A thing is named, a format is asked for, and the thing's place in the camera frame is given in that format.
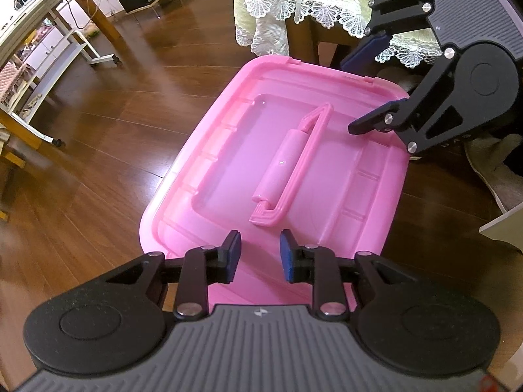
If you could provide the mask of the white slipper foot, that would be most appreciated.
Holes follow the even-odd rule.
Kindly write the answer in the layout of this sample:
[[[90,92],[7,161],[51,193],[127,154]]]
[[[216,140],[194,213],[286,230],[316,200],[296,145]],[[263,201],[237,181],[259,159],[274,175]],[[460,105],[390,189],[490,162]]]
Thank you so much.
[[[486,184],[502,213],[522,203],[522,136],[482,136],[464,148],[472,170]]]

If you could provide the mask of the green covered sofa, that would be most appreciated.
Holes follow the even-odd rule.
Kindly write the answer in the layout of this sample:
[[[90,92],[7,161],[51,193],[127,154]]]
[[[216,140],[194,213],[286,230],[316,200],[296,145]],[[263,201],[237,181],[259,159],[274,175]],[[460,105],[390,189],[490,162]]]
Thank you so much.
[[[316,64],[320,41],[352,46],[371,18],[370,0],[234,0],[236,41],[257,56]]]

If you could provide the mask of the white shelf rack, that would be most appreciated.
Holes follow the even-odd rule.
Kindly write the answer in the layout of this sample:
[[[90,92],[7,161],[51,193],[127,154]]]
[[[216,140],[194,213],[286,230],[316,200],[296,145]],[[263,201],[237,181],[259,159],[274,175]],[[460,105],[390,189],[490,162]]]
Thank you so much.
[[[76,20],[63,17],[60,7],[72,2],[109,41],[121,38],[93,0],[28,0],[1,26],[1,128],[34,149],[63,144],[31,122],[73,62],[82,57],[92,67],[121,63],[113,53],[100,53]]]

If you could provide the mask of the pink plastic bin lid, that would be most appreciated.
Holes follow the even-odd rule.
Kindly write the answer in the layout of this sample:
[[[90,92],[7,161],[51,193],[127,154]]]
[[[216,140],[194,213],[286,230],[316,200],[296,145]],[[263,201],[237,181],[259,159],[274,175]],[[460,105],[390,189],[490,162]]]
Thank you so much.
[[[245,64],[198,123],[139,227],[144,252],[183,257],[241,234],[232,283],[209,301],[308,302],[309,285],[285,279],[279,238],[325,246],[339,257],[382,251],[409,157],[392,133],[353,136],[348,125],[404,90],[283,56]]]

